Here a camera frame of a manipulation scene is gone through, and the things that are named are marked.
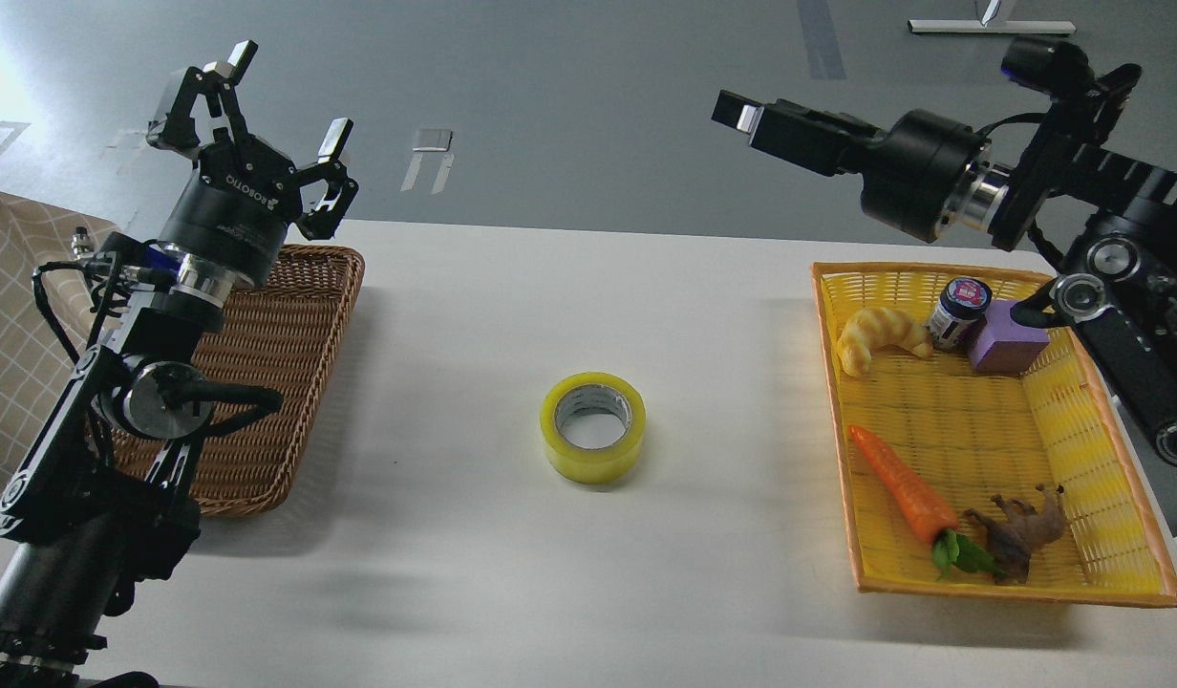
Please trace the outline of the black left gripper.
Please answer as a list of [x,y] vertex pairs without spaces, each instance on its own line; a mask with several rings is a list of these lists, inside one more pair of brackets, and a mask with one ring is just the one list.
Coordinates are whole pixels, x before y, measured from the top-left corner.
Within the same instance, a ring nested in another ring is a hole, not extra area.
[[[245,283],[261,287],[288,225],[295,223],[305,239],[330,240],[350,212],[358,183],[341,160],[355,126],[351,118],[335,118],[315,162],[297,169],[290,156],[250,135],[237,87],[257,51],[257,42],[244,40],[225,61],[172,74],[148,122],[146,143],[194,160],[194,171],[158,240],[174,253],[197,254],[234,270]],[[226,127],[212,131],[210,143],[202,143],[197,132],[194,108],[200,101],[214,122],[226,120]],[[325,195],[305,209],[301,191],[310,183],[325,183]]]

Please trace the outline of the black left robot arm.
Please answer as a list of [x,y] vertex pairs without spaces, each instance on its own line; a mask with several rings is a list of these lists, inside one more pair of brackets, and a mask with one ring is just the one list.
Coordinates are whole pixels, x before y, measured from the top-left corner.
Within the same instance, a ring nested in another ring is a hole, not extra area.
[[0,687],[77,687],[104,617],[164,580],[200,535],[192,488],[210,441],[282,414],[282,392],[197,367],[227,301],[267,286],[288,231],[328,240],[358,183],[343,162],[353,131],[335,118],[315,161],[248,131],[238,86],[257,44],[173,74],[144,138],[192,171],[157,236],[85,227],[72,256],[31,278],[44,322],[72,361],[42,430],[0,493]]

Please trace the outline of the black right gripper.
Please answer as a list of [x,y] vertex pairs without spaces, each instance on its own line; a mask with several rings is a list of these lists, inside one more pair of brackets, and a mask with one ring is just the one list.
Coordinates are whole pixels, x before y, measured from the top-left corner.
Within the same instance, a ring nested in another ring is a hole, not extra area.
[[862,176],[867,218],[924,243],[939,238],[960,180],[989,147],[972,127],[920,109],[886,131],[850,115],[760,103],[730,91],[718,92],[711,121],[798,168]]

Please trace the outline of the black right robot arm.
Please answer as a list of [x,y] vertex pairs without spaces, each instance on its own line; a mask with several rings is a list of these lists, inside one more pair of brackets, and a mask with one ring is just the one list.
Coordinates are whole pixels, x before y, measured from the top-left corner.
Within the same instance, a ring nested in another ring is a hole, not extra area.
[[780,99],[722,91],[712,118],[751,148],[822,176],[858,174],[867,218],[932,243],[947,226],[1012,251],[1024,238],[1056,278],[1016,306],[1029,327],[1068,327],[1161,461],[1177,467],[1177,171],[1105,148],[1141,66],[1104,75],[1078,45],[1016,36],[1000,65],[1050,108],[1015,166],[990,129],[925,111],[887,131]]

